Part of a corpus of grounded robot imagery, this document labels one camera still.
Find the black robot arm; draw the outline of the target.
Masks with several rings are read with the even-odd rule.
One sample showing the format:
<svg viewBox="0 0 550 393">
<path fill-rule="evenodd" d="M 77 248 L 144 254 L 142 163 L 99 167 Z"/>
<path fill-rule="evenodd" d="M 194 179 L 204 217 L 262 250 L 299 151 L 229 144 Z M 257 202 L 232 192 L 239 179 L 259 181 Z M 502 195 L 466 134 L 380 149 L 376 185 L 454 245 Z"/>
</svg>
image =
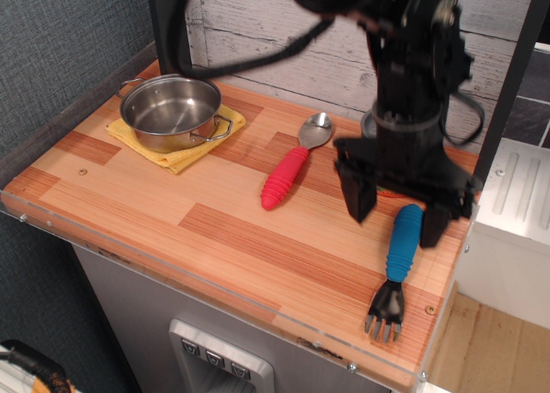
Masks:
<svg viewBox="0 0 550 393">
<path fill-rule="evenodd" d="M 336 169 L 348 212 L 363 221 L 378 188 L 425 203 L 423 248 L 437 245 L 453 219 L 469 218 L 480 180 L 443 146 L 451 98 L 483 114 L 461 92 L 471 56 L 461 37 L 458 0 L 295 0 L 324 17 L 354 19 L 367 34 L 376 70 L 373 138 L 337 138 Z"/>
</svg>

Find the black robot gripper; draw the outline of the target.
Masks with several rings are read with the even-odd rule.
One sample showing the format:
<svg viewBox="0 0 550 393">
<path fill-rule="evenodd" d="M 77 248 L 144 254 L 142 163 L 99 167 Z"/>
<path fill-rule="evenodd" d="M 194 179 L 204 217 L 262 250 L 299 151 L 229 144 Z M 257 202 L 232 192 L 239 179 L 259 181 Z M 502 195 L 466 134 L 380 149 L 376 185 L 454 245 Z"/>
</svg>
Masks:
<svg viewBox="0 0 550 393">
<path fill-rule="evenodd" d="M 470 218 L 481 180 L 454 163 L 443 148 L 439 111 L 408 120 L 375 104 L 376 139 L 336 138 L 335 163 L 347 211 L 361 224 L 377 202 L 378 187 L 426 203 L 420 247 L 434 248 L 450 219 Z"/>
</svg>

